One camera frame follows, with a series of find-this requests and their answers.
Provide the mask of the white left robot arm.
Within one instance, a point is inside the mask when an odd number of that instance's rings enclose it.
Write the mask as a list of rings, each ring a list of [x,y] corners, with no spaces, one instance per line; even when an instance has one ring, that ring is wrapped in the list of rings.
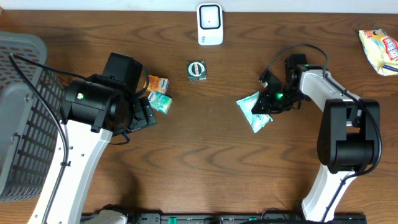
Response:
[[[132,57],[111,53],[101,75],[66,87],[55,153],[29,223],[79,223],[93,175],[111,138],[156,124],[146,89],[149,74]]]

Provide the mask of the teal snack pack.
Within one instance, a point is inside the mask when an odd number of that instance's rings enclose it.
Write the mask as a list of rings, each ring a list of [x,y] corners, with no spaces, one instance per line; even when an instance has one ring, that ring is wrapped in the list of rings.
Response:
[[[257,133],[267,123],[273,122],[273,118],[268,114],[254,114],[252,109],[259,99],[259,92],[238,100],[236,103],[244,113],[254,133]]]

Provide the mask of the dark green round-logo box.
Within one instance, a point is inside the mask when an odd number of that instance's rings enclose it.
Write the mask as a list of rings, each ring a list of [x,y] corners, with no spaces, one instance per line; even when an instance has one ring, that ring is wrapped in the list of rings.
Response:
[[[187,75],[190,82],[207,79],[207,68],[204,60],[188,61]]]

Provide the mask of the teal tissue pack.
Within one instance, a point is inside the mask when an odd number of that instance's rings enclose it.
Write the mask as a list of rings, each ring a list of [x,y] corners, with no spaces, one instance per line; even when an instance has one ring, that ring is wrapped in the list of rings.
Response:
[[[148,100],[153,109],[163,114],[167,114],[172,104],[172,99],[170,97],[157,91],[151,91]]]

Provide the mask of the orange tissue pack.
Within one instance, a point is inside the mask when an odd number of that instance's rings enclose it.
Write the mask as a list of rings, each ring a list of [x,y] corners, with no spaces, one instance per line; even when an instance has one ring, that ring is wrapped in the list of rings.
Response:
[[[146,85],[148,85],[147,89],[150,91],[166,94],[169,87],[169,80],[167,78],[149,75],[149,83],[144,83],[144,86]]]

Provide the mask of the large yellow snack bag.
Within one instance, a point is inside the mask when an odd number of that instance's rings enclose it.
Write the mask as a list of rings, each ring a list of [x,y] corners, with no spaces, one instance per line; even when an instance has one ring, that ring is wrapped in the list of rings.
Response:
[[[397,75],[397,41],[382,29],[359,30],[358,35],[364,54],[376,73]]]

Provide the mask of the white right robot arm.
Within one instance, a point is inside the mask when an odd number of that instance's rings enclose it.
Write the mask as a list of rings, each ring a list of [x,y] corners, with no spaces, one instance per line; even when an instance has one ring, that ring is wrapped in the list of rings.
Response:
[[[380,107],[340,85],[326,65],[309,65],[304,54],[292,54],[285,62],[286,85],[270,70],[259,81],[265,91],[252,109],[254,114],[279,114],[299,109],[303,100],[322,111],[317,140],[320,170],[302,213],[310,222],[326,223],[355,178],[372,172],[381,160]]]

